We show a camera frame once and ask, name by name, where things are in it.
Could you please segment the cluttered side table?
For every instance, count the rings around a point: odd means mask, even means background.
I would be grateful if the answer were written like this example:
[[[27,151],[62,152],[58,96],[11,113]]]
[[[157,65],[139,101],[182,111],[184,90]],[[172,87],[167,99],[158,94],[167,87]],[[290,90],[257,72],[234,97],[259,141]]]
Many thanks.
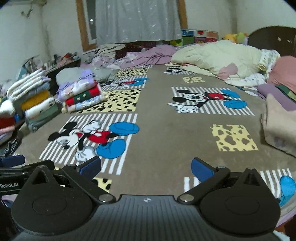
[[[77,53],[67,53],[64,56],[56,56],[54,55],[54,59],[43,62],[41,60],[40,55],[32,56],[24,61],[22,66],[19,69],[17,77],[20,79],[26,75],[29,75],[38,69],[42,69],[45,71],[45,75],[56,76],[59,71],[64,68],[69,67],[79,67],[81,64],[81,58],[77,55]]]

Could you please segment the colourful foam play mat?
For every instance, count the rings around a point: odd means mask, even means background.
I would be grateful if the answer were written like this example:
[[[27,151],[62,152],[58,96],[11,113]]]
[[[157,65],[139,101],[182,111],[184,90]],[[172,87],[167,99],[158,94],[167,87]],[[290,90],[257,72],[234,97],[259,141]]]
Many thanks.
[[[214,31],[182,29],[183,45],[217,42],[219,35]]]

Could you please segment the white striped folded blanket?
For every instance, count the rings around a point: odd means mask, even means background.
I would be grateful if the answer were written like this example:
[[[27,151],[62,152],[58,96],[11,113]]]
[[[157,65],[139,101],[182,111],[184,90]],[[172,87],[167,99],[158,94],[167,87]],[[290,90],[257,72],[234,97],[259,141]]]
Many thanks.
[[[6,93],[6,97],[14,102],[29,91],[41,86],[45,82],[50,82],[51,78],[45,75],[45,70],[38,69],[35,72],[27,75],[26,77],[16,81]]]

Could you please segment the green striped pillow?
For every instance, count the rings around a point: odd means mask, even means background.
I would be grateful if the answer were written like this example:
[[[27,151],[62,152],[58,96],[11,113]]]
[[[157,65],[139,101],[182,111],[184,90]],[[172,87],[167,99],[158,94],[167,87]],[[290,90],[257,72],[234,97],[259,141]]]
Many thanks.
[[[275,87],[279,89],[285,96],[287,96],[293,102],[296,102],[296,94],[288,87],[286,87],[285,85],[276,85]]]

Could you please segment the red green folded garment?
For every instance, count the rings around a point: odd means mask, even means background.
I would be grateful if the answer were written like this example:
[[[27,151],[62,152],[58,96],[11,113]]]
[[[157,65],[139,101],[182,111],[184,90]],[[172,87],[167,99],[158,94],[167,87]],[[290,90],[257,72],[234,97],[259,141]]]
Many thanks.
[[[95,87],[89,89],[89,90],[86,90],[74,97],[70,97],[69,99],[65,100],[65,104],[67,106],[71,106],[71,105],[74,105],[74,104],[77,104],[77,103],[81,103],[85,100],[89,100],[93,97],[96,97],[98,95],[101,94],[101,91],[98,87],[98,85],[95,85]]]

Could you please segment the pink pillow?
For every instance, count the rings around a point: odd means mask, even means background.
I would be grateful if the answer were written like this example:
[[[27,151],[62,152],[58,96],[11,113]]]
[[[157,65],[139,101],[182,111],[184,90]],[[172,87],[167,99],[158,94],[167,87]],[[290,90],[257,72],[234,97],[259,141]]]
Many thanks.
[[[296,91],[296,58],[293,56],[280,57],[271,70],[267,83],[284,85],[292,92]]]

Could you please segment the black striped garment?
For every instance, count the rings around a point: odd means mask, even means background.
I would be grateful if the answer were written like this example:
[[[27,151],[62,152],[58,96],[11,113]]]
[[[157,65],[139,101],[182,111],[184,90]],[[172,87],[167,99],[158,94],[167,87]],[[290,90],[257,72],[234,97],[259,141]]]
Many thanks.
[[[1,135],[0,158],[11,156],[22,143],[22,138],[16,136],[14,138],[8,135]]]

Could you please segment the yellow plush toy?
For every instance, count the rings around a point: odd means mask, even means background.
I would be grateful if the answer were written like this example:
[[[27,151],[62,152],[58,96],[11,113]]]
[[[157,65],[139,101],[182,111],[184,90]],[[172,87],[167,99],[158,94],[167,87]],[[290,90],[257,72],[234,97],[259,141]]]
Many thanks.
[[[237,44],[246,44],[247,39],[248,39],[248,34],[243,32],[239,32],[236,34],[227,34],[222,38],[222,40],[229,40]]]

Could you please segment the dark wooden headboard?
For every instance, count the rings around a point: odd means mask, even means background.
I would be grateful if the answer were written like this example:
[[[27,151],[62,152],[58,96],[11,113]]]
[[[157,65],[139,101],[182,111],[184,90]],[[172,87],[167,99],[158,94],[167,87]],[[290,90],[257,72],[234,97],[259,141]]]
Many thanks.
[[[281,56],[295,57],[296,29],[271,26],[260,28],[248,37],[248,45],[258,49],[276,50]]]

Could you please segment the purple pillow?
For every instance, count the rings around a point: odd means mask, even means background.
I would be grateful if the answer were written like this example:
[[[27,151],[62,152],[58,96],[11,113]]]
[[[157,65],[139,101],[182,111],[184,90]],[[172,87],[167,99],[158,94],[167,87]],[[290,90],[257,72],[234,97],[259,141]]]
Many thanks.
[[[271,94],[286,111],[296,110],[295,102],[285,96],[278,88],[273,84],[262,84],[257,87],[258,95],[266,99]]]

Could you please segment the Mickey Mouse bed blanket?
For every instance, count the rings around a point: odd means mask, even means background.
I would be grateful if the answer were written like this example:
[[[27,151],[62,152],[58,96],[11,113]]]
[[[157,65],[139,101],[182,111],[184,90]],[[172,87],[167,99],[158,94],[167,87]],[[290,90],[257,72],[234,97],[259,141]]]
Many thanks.
[[[109,144],[125,144],[118,156],[100,155],[99,185],[119,194],[179,195],[200,182],[191,172],[198,157],[212,166],[233,172],[255,168],[276,198],[282,198],[285,181],[295,181],[295,158],[265,142],[261,114],[262,98],[232,88],[213,77],[170,75],[154,66],[144,75],[142,86],[110,90],[106,102],[73,113],[61,113],[31,132],[22,126],[22,143],[11,156],[23,155],[26,163],[51,160],[57,168],[79,165],[76,152],[83,126],[98,120],[105,131],[114,132],[117,122],[135,123],[134,133],[117,136]],[[217,92],[233,90],[247,103],[230,109],[224,100],[210,100],[193,113],[177,111],[174,96],[181,90]]]

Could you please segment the pink knitted sweater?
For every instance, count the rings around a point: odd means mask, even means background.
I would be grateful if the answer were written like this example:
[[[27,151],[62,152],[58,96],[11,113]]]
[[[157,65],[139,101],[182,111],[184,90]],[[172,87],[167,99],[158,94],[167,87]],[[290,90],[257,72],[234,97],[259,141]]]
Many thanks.
[[[267,144],[295,156],[295,111],[286,111],[269,94],[261,116],[261,124]]]

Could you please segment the yellow folded garment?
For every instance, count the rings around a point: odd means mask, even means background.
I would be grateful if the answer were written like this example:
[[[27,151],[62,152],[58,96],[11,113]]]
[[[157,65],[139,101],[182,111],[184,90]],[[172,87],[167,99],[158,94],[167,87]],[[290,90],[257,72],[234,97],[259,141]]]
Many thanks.
[[[44,100],[48,99],[50,96],[51,96],[51,94],[48,90],[41,91],[38,94],[36,94],[35,96],[30,97],[29,99],[24,101],[21,104],[21,110],[26,111],[26,110],[32,108],[33,106],[40,104]]]

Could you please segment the cream quilted duvet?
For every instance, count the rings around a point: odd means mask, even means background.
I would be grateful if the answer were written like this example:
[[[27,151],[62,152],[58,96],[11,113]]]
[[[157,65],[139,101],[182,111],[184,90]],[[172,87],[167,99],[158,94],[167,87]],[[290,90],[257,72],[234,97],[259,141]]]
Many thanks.
[[[229,40],[186,46],[173,54],[171,63],[185,70],[217,77],[241,80],[259,72],[261,50]]]

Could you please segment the lavender folded garment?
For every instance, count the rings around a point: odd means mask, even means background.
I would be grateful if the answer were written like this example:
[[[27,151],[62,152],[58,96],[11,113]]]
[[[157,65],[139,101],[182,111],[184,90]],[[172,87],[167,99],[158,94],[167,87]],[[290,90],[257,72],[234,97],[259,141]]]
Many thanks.
[[[59,86],[57,90],[58,99],[65,101],[82,92],[95,87],[94,73],[90,69],[80,67],[66,68],[56,76]]]

